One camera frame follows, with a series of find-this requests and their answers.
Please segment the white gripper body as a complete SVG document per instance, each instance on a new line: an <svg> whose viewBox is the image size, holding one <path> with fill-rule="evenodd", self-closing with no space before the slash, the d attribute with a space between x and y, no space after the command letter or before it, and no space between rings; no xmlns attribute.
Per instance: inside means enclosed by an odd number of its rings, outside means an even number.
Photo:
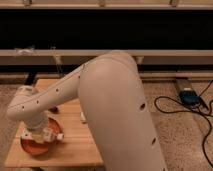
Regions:
<svg viewBox="0 0 213 171"><path fill-rule="evenodd" d="M41 132L33 132L25 128L21 134L21 138L24 140L33 140L36 143L43 144L44 142L48 141L47 135L49 132L49 128L44 128Z"/></svg>

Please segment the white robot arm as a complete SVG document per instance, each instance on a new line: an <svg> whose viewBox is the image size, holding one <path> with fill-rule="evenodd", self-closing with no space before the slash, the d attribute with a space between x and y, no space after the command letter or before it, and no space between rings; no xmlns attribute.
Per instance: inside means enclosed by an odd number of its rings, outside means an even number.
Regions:
<svg viewBox="0 0 213 171"><path fill-rule="evenodd" d="M167 171L134 58L110 51L39 92L18 88L7 117L42 134L44 112L78 99L107 171Z"/></svg>

